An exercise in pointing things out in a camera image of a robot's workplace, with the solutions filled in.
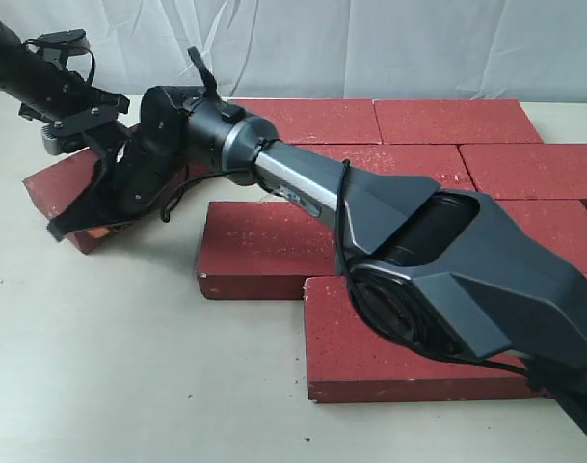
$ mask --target white curtain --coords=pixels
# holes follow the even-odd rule
[[[197,84],[194,45],[227,96],[587,102],[587,0],[0,0],[0,18],[86,29],[117,92]]]

